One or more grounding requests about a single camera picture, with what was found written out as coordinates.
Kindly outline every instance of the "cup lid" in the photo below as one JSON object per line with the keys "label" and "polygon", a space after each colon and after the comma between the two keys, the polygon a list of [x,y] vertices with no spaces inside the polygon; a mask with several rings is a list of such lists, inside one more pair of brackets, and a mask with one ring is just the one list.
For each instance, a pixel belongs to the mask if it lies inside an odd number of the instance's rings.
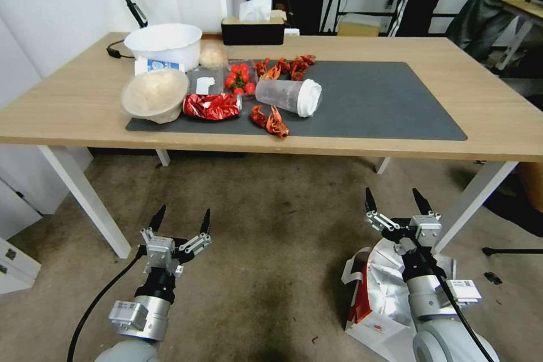
{"label": "cup lid", "polygon": [[312,116],[317,110],[321,98],[322,87],[312,79],[303,81],[298,93],[298,116]]}

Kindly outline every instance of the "white cup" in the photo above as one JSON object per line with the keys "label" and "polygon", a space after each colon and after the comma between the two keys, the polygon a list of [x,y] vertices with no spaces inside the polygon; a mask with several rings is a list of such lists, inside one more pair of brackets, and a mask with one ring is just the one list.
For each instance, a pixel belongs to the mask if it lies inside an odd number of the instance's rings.
{"label": "white cup", "polygon": [[314,80],[261,80],[256,84],[256,100],[274,105],[300,117],[312,116],[321,101],[322,88]]}

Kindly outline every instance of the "tissue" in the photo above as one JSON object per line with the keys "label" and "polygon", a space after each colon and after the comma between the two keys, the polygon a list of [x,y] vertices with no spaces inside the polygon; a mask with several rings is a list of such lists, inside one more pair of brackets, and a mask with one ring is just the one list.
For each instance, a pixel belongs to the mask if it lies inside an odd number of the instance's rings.
{"label": "tissue", "polygon": [[249,0],[239,5],[240,21],[268,21],[272,13],[272,0]]}

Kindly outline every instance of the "power cord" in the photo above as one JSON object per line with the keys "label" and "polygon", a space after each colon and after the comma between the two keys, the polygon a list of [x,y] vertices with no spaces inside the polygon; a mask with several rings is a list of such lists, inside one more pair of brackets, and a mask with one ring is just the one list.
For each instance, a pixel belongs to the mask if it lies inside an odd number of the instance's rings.
{"label": "power cord", "polygon": [[113,57],[113,58],[117,58],[117,59],[121,59],[121,58],[131,58],[131,59],[134,59],[134,57],[130,57],[129,55],[123,55],[120,53],[119,50],[116,50],[113,48],[114,45],[116,44],[120,44],[121,42],[123,42],[124,40],[119,40],[119,41],[116,41],[116,42],[112,42],[110,45],[108,45],[106,47],[106,51],[107,53],[109,54],[110,57]]}
{"label": "power cord", "polygon": [[428,258],[428,254],[424,250],[422,250],[423,247],[421,246],[421,244],[416,239],[411,239],[411,240],[417,246],[417,249],[419,250],[419,253],[421,253],[422,256],[424,256],[424,258],[426,259],[426,262],[430,266],[430,268],[432,270],[432,273],[434,273],[434,275],[437,277],[437,281],[439,282],[439,285],[443,288],[443,292],[445,293],[445,295],[449,299],[452,307],[454,308],[454,311],[456,311],[456,313],[458,315],[458,319],[460,319],[461,323],[464,325],[464,328],[466,329],[466,331],[468,331],[468,334],[471,337],[471,339],[473,339],[473,341],[475,342],[475,345],[477,345],[477,347],[482,352],[482,354],[485,356],[485,358],[486,358],[486,360],[488,362],[494,362],[492,360],[492,357],[489,355],[489,353],[485,349],[485,347],[481,344],[481,341],[479,341],[479,339],[477,337],[477,334],[475,334],[475,332],[472,330],[471,325],[469,325],[468,320],[466,320],[466,317],[464,316],[464,313],[460,309],[460,306],[456,303],[456,300],[454,299],[454,296],[453,296],[453,293],[451,292],[451,289],[449,288],[447,283],[441,277],[441,274],[439,272],[439,269],[437,267],[437,264],[436,264],[435,260],[433,258],[431,258],[431,256],[430,256],[430,258]]}
{"label": "power cord", "polygon": [[77,345],[77,339],[79,338],[79,334],[81,333],[81,330],[83,329],[83,325],[85,325],[85,322],[87,321],[87,318],[89,315],[91,315],[92,310],[98,304],[100,299],[106,294],[106,292],[115,284],[117,281],[123,277],[127,271],[129,271],[132,266],[136,264],[138,260],[141,259],[142,256],[145,256],[147,254],[147,248],[145,245],[140,245],[136,257],[126,266],[119,274],[117,274],[113,280],[111,280],[103,289],[98,293],[98,295],[95,297],[94,300],[92,300],[92,303],[89,305],[89,308],[85,311],[83,314],[83,317],[81,317],[81,320],[79,321],[79,324],[75,328],[74,334],[72,336],[72,341],[70,342],[70,347],[68,348],[68,358],[66,359],[67,362],[73,362],[74,360],[74,353],[75,353],[75,346]]}

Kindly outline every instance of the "gray desk mat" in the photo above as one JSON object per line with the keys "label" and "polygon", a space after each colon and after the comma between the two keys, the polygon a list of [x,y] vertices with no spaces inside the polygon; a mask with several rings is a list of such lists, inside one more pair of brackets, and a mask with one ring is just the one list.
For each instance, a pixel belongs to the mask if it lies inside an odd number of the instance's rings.
{"label": "gray desk mat", "polygon": [[[222,72],[188,73],[190,92],[196,78],[215,76],[210,93],[219,93]],[[281,110],[291,136],[353,137],[371,139],[466,140],[467,136],[428,88],[403,62],[317,61],[305,74],[322,85],[322,102],[313,117],[300,118]],[[264,135],[249,114],[258,102],[243,101],[239,118],[219,122],[181,116],[157,124],[131,119],[127,130],[150,132]]]}

